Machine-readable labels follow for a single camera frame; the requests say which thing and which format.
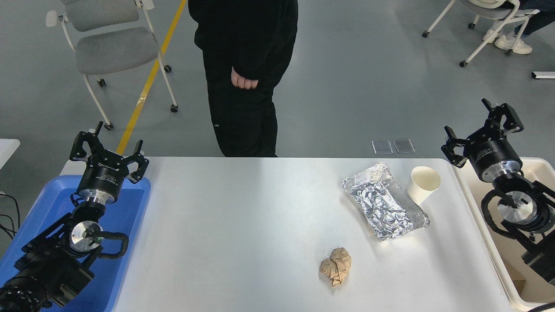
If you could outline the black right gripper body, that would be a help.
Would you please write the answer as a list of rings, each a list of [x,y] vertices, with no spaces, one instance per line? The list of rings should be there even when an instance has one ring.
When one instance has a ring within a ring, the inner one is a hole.
[[[495,180],[500,176],[519,172],[522,161],[500,130],[479,130],[467,137],[464,156],[480,180]]]

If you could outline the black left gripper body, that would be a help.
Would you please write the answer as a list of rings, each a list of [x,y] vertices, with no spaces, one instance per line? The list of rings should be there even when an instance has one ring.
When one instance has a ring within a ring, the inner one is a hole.
[[[78,185],[78,195],[85,198],[95,192],[102,192],[108,195],[108,199],[117,199],[128,173],[123,156],[111,151],[105,156],[93,154],[87,160],[87,167]]]

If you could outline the person's left hand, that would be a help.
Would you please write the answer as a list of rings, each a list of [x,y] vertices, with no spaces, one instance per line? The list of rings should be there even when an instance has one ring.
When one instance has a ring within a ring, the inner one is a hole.
[[[243,90],[254,90],[258,86],[258,79],[248,79],[246,77],[241,76],[239,73],[236,72],[234,67],[231,69],[231,83],[236,88],[240,88]]]

